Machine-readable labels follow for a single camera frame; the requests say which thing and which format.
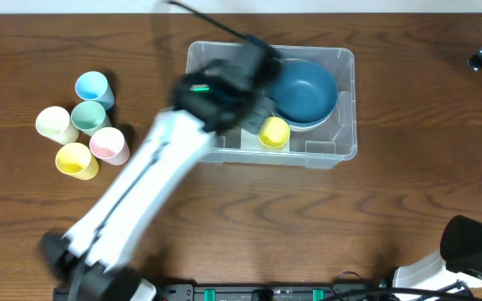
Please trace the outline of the dark blue bowl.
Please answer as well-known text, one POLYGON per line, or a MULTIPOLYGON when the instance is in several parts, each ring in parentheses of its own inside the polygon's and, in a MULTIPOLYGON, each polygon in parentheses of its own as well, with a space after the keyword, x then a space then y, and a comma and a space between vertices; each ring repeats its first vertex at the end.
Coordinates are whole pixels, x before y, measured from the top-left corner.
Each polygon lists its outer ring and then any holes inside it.
POLYGON ((338 88, 334 75, 311 61, 286 62, 279 76, 268 85, 267 96, 275 101, 294 99, 336 101, 338 88))
POLYGON ((336 101, 302 100, 276 101, 276 108, 286 119, 299 123, 310 123, 333 114, 336 101))

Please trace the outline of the yellow cup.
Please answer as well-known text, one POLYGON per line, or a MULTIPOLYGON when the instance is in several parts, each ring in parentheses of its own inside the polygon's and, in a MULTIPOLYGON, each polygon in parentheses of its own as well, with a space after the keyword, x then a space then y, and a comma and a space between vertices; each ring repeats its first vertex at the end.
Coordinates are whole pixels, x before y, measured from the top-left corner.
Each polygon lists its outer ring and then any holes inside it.
POLYGON ((60 172, 88 181, 99 172, 99 163, 90 149, 81 143, 64 145, 56 154, 55 165, 60 172))
POLYGON ((280 148, 290 139, 290 127, 285 120, 272 116, 265 120, 258 137, 266 147, 280 148))

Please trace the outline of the beige large bowl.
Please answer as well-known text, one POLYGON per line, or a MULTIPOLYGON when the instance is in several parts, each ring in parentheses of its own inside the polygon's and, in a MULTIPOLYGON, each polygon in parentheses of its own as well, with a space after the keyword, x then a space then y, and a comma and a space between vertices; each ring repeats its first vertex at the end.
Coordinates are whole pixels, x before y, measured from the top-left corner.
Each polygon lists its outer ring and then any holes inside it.
POLYGON ((313 130, 314 128, 324 124, 331 117, 331 114, 328 114, 326 117, 310 123, 299 123, 299 122, 294 122, 292 120, 288 120, 283 115, 281 115, 278 111, 274 111, 273 116, 284 120, 292 131, 305 132, 305 131, 313 130))

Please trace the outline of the light blue cup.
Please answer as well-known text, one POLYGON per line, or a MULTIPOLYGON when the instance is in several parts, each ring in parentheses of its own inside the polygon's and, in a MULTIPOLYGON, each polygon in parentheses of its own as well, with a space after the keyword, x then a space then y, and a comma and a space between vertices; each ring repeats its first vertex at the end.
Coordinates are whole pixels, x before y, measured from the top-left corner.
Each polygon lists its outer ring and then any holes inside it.
POLYGON ((86 72, 76 80, 75 93, 83 101, 94 101, 110 110, 115 104, 115 96, 108 79, 98 71, 86 72))

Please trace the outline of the pink cup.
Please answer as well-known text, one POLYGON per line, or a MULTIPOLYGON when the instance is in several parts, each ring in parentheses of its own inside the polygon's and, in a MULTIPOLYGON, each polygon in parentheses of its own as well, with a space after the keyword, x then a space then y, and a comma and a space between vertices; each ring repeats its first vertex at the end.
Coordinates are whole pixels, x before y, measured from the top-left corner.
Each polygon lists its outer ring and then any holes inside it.
POLYGON ((114 166, 125 164, 130 158, 130 149, 123 133, 114 127, 96 131, 90 138, 92 154, 114 166))

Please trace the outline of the green cup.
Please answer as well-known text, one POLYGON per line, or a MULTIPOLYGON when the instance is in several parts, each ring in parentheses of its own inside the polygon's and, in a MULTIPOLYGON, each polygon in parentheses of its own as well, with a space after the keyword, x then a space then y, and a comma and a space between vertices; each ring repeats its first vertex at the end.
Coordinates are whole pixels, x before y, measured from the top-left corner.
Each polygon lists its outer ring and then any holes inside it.
POLYGON ((111 127, 104 107, 94 101, 84 101, 76 105, 70 114, 70 120, 78 130, 89 136, 98 130, 111 127))

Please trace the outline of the cream white cup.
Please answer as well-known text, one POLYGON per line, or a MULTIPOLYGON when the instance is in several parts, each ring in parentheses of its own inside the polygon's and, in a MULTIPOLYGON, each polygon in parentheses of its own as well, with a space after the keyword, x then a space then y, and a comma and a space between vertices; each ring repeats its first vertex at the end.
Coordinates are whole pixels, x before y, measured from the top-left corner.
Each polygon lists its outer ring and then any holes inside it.
POLYGON ((72 124, 69 112, 59 106, 51 106, 41 111, 35 121, 36 131, 61 145, 76 142, 79 130, 72 124))

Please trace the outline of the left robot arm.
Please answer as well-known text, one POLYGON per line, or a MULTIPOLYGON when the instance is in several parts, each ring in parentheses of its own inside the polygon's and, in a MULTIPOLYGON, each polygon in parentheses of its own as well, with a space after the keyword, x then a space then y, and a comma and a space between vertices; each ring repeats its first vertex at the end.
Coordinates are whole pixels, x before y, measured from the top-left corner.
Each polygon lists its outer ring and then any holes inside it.
POLYGON ((154 300, 157 287, 128 268, 146 229, 187 173, 237 126, 258 133, 274 109, 259 90, 279 52, 247 35, 229 59, 180 77, 138 150, 106 193, 65 234, 47 232, 44 257, 66 290, 56 300, 154 300))

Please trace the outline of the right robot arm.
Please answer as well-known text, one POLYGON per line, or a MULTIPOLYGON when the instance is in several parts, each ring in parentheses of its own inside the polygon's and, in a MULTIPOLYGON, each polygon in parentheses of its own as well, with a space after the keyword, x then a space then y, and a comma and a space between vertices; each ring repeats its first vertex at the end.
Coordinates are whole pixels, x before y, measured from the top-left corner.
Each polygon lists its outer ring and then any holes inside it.
POLYGON ((392 288, 416 288, 456 292, 482 288, 482 222, 453 217, 440 249, 420 261, 397 268, 390 277, 392 288))

